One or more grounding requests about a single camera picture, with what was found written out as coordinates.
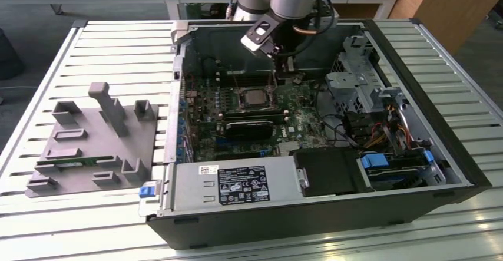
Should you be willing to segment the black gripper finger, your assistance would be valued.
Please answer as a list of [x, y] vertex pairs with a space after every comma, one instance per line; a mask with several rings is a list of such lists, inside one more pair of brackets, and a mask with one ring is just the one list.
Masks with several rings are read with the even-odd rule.
[[275, 58], [275, 76], [279, 80], [295, 77], [295, 57]]

